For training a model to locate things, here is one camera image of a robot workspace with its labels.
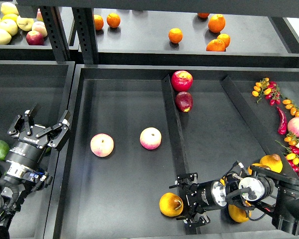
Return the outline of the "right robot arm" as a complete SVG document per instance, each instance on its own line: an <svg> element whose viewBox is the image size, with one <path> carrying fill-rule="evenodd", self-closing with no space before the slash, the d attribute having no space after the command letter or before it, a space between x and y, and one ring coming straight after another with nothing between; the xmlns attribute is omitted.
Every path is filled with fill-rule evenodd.
<svg viewBox="0 0 299 239"><path fill-rule="evenodd" d="M178 174L178 188L185 211L177 217L190 228L210 222L208 211L236 206L249 219L255 209L271 217L280 231L299 236L299 179L251 165L251 173L235 161L220 179L199 183L197 173Z"/></svg>

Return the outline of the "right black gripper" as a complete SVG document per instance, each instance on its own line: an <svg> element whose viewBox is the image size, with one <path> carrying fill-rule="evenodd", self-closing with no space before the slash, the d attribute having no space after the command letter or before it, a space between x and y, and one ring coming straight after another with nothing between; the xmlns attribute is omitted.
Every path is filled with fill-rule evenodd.
<svg viewBox="0 0 299 239"><path fill-rule="evenodd" d="M180 188L186 193L188 206L176 217L190 228L205 226L211 222L207 211L220 210L227 205L226 187L217 180L197 183L198 173L177 174L169 189Z"/></svg>

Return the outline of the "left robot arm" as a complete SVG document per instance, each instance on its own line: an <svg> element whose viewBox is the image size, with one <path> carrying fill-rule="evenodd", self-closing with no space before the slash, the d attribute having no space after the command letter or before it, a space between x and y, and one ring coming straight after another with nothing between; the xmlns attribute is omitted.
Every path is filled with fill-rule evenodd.
<svg viewBox="0 0 299 239"><path fill-rule="evenodd" d="M39 108L34 105L18 114L7 131L16 141L4 157L9 169L0 177L0 239L9 238L11 221L25 198L51 184L53 177L40 167L41 161L48 149L60 151L70 136L68 110L46 127L34 122Z"/></svg>

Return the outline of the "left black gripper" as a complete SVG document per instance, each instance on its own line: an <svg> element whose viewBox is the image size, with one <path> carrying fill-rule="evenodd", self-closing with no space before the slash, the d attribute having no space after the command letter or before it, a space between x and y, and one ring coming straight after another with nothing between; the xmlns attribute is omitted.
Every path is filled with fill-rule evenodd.
<svg viewBox="0 0 299 239"><path fill-rule="evenodd" d="M18 114L12 121L7 133L16 138L5 160L10 164L23 165L26 168L37 170L47 147L60 151L70 136L71 113L65 110L59 122L48 128L35 124L37 104Z"/></svg>

